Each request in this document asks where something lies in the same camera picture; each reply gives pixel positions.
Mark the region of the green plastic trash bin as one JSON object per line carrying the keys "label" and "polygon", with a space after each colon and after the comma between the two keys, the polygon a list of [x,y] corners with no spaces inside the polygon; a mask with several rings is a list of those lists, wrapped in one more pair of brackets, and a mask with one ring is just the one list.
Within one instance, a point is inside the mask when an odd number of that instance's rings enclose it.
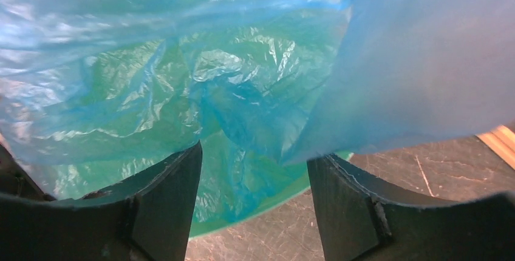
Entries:
{"label": "green plastic trash bin", "polygon": [[53,195],[78,199],[199,141],[191,234],[253,218],[305,191],[278,162],[305,124],[342,33],[243,27],[161,39],[61,66],[72,91],[58,137],[80,159],[54,166]]}

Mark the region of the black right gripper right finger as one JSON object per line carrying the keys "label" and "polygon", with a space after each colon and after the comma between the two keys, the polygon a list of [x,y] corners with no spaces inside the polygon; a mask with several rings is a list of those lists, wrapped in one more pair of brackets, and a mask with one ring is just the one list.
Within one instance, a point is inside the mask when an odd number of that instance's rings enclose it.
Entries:
{"label": "black right gripper right finger", "polygon": [[457,202],[337,157],[307,162],[326,260],[513,260],[514,192]]}

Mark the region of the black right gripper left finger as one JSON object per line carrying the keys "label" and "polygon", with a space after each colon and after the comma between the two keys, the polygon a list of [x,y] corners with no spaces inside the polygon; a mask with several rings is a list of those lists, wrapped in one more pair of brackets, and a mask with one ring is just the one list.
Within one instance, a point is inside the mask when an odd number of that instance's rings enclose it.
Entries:
{"label": "black right gripper left finger", "polygon": [[1,259],[183,260],[201,167],[195,144],[78,199],[1,192]]}

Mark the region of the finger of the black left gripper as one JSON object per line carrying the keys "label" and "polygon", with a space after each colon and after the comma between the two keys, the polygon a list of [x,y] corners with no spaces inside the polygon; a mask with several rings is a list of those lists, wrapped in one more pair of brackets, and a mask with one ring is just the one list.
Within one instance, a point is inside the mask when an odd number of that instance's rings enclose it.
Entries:
{"label": "finger of the black left gripper", "polygon": [[1,145],[1,192],[36,201],[52,201]]}

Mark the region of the blue plastic trash bag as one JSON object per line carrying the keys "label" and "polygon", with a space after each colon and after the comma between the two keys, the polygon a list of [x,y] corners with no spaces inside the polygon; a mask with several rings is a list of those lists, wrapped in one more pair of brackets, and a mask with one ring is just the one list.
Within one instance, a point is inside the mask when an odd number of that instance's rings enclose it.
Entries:
{"label": "blue plastic trash bag", "polygon": [[1,138],[80,198],[204,145],[200,222],[301,162],[514,119],[514,0],[1,0]]}

